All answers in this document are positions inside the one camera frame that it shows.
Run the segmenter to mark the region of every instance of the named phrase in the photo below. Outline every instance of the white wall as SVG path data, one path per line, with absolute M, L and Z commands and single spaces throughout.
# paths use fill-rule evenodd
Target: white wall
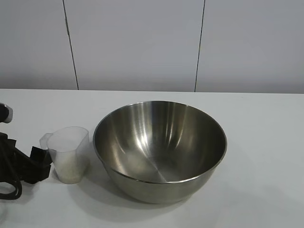
M 76 89 L 61 0 L 0 2 L 0 88 Z
M 303 0 L 206 0 L 196 91 L 304 93 Z
M 202 0 L 65 0 L 80 89 L 194 91 Z

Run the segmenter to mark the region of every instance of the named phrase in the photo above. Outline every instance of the measuring cup handle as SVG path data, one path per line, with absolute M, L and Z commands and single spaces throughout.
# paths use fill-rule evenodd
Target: measuring cup handle
M 51 135 L 52 135 L 52 133 L 46 133 L 39 140 L 41 149 L 43 149 L 43 150 L 47 150 L 48 149 L 47 141 L 48 141 L 49 137 L 51 137 Z

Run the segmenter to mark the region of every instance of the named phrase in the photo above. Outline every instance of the black strap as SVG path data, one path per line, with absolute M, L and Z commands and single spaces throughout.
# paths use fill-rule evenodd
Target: black strap
M 0 193 L 0 199 L 15 200 L 22 194 L 20 181 L 35 184 L 49 176 L 51 158 L 47 150 L 32 147 L 30 157 L 15 147 L 16 141 L 0 133 L 0 182 L 12 185 L 11 193 Z

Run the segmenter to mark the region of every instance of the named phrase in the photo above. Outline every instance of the table surface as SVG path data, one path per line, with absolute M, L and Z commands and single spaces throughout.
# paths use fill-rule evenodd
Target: table surface
M 15 201 L 0 202 L 2 228 L 286 228 L 304 223 L 304 95 L 0 89 L 14 110 L 0 131 L 29 154 L 44 133 L 82 126 L 90 137 L 114 109 L 146 100 L 194 106 L 223 127 L 228 149 L 210 180 L 173 205 L 129 199 L 109 180 L 93 152 L 79 184 L 59 182 L 53 171 L 23 184 Z

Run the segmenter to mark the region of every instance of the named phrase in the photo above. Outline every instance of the stainless steel bowl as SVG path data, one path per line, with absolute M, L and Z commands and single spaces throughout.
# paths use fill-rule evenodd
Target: stainless steel bowl
M 206 113 L 185 104 L 148 101 L 119 108 L 97 126 L 97 156 L 125 193 L 173 203 L 200 189 L 226 152 L 226 136 Z

